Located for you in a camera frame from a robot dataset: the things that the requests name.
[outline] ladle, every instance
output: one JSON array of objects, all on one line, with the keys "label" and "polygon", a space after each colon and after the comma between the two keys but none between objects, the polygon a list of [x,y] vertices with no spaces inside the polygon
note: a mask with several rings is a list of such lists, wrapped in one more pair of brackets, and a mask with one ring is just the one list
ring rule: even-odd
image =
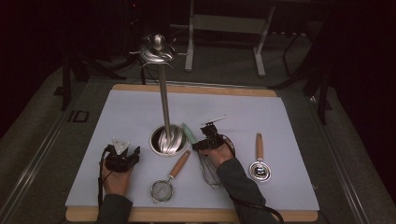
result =
[{"label": "ladle", "polygon": [[262,143],[262,134],[256,135],[256,153],[257,161],[253,162],[249,167],[249,172],[254,180],[259,182],[267,181],[271,177],[270,168],[263,162],[264,147]]}]

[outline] ladle bowl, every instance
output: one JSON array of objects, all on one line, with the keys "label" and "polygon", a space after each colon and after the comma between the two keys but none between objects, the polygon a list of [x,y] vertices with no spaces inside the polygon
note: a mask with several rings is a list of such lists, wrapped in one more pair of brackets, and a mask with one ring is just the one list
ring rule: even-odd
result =
[{"label": "ladle bowl", "polygon": [[249,173],[254,180],[265,182],[270,179],[271,170],[269,166],[262,162],[264,158],[264,147],[261,133],[257,133],[256,135],[256,153],[257,161],[251,163]]}]

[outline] white paper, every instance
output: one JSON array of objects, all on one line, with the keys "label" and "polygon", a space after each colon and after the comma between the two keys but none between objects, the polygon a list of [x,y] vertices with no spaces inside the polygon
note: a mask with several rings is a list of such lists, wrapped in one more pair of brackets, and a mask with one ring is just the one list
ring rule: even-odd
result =
[{"label": "white paper", "polygon": [[[267,206],[277,210],[318,211],[318,201],[297,146],[283,102],[278,97],[252,97],[168,92],[171,123],[186,123],[197,140],[205,136],[201,123],[224,115],[215,123],[219,133],[233,140],[236,157],[248,174],[256,161],[256,133],[262,133],[264,162],[272,176],[258,183]],[[225,189],[212,189],[204,181],[198,155],[191,155],[172,180],[175,194],[168,203],[153,203],[151,185],[167,179],[181,156],[155,154],[149,146],[151,133],[163,125],[161,95],[148,91],[111,91],[79,168],[66,206],[96,206],[99,160],[112,137],[130,142],[130,152],[140,146],[127,197],[134,207],[233,208]]]}]

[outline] sleeve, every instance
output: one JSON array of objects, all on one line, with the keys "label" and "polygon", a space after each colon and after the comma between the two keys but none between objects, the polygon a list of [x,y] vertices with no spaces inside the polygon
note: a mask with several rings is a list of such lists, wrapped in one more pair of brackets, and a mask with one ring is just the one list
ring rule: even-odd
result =
[{"label": "sleeve", "polygon": [[128,223],[132,202],[118,194],[107,194],[99,210],[97,224]]},{"label": "sleeve", "polygon": [[[249,179],[237,158],[222,163],[217,174],[227,192],[235,199],[265,206],[265,199],[257,184]],[[241,224],[273,224],[275,218],[266,211],[233,203]]]}]

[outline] metal whisk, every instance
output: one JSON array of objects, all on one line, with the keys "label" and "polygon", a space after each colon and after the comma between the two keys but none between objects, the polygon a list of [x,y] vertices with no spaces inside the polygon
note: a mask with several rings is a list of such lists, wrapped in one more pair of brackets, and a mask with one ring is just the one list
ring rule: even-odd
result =
[{"label": "metal whisk", "polygon": [[[186,134],[187,138],[189,139],[190,144],[197,143],[194,135],[192,134],[190,128],[186,124],[182,124],[181,128],[183,129],[184,134]],[[219,179],[218,175],[216,174],[216,167],[213,165],[212,161],[209,157],[201,154],[199,151],[198,158],[201,165],[202,175],[204,177],[205,182],[212,188],[212,189],[219,189],[222,187],[221,180]]]}]

